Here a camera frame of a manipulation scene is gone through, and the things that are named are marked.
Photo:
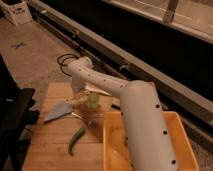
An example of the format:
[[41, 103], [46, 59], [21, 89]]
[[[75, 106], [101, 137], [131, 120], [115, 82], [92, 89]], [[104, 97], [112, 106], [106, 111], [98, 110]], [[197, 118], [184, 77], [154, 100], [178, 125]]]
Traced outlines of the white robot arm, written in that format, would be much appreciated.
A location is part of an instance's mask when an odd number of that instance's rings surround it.
[[97, 72], [89, 57], [73, 60], [68, 70], [75, 90], [89, 82], [120, 99], [133, 171], [179, 171], [158, 93], [151, 82], [127, 81]]

